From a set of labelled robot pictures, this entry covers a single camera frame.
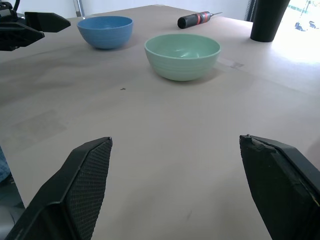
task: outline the table surface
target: table surface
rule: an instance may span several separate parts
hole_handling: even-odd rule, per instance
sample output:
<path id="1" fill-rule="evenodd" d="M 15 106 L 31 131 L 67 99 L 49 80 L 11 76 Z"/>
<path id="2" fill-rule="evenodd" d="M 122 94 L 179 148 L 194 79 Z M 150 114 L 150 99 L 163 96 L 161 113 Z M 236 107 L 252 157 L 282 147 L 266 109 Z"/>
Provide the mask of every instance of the table surface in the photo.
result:
<path id="1" fill-rule="evenodd" d="M 293 145 L 320 167 L 319 49 L 284 40 L 285 31 L 272 43 L 252 41 L 250 22 L 221 16 L 178 29 L 177 18 L 190 13 L 167 6 L 105 13 L 134 20 L 132 38 L 117 50 L 89 47 L 73 18 L 60 33 L 0 52 L 0 145 L 25 205 L 72 149 L 111 136 L 93 240 L 271 239 L 239 135 Z M 216 39 L 217 65 L 198 81 L 157 76 L 144 42 L 164 33 Z"/>

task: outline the mint green bowl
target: mint green bowl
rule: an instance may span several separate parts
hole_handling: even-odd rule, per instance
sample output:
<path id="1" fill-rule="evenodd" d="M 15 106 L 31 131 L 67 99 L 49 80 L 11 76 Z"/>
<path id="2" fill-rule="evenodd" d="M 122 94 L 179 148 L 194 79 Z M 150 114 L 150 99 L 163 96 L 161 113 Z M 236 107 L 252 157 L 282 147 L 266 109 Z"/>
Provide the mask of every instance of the mint green bowl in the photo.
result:
<path id="1" fill-rule="evenodd" d="M 146 57 L 160 76 L 175 81 L 190 81 L 204 76 L 215 65 L 220 45 L 195 34 L 166 34 L 144 44 Z"/>

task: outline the ceramic bowl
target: ceramic bowl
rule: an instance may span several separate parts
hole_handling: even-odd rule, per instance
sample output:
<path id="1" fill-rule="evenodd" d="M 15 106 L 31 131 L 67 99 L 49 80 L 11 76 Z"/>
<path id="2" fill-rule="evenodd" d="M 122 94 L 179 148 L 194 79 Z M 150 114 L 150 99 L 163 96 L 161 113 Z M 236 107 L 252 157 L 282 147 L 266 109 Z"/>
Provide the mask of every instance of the ceramic bowl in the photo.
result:
<path id="1" fill-rule="evenodd" d="M 133 29 L 133 20 L 125 16 L 97 16 L 78 22 L 84 40 L 97 49 L 116 49 L 126 44 Z"/>
<path id="2" fill-rule="evenodd" d="M 175 81 L 190 81 L 204 76 L 215 65 L 220 45 L 195 34 L 166 34 L 144 44 L 148 61 L 160 76 Z"/>

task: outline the wooden tabletop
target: wooden tabletop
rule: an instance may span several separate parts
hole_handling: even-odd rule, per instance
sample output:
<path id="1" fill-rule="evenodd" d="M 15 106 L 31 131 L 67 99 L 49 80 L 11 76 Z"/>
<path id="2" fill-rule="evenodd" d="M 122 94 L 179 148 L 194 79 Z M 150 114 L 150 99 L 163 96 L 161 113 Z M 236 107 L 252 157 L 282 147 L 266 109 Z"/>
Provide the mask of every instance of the wooden tabletop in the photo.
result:
<path id="1" fill-rule="evenodd" d="M 166 6 L 105 13 L 134 20 L 132 38 L 116 50 L 88 46 L 73 18 L 29 47 L 0 52 L 0 145 L 26 206 L 72 149 L 111 136 L 93 240 L 271 239 L 239 135 L 293 145 L 320 167 L 319 49 L 284 40 L 287 30 L 255 42 L 250 22 L 221 16 L 179 29 L 177 19 L 191 13 Z M 144 43 L 165 33 L 217 40 L 215 68 L 191 82 L 156 75 Z"/>

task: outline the screwdriver handle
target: screwdriver handle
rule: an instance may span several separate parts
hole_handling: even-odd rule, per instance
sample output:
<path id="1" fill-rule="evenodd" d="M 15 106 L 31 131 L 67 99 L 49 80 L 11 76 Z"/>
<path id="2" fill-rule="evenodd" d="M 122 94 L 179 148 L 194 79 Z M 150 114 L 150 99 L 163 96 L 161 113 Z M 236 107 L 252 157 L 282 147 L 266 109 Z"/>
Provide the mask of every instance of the screwdriver handle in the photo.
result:
<path id="1" fill-rule="evenodd" d="M 178 19 L 178 27 L 181 29 L 186 29 L 195 25 L 203 24 L 208 22 L 212 16 L 217 14 L 222 14 L 222 12 L 213 14 L 208 11 L 203 11 L 187 16 L 182 16 Z"/>

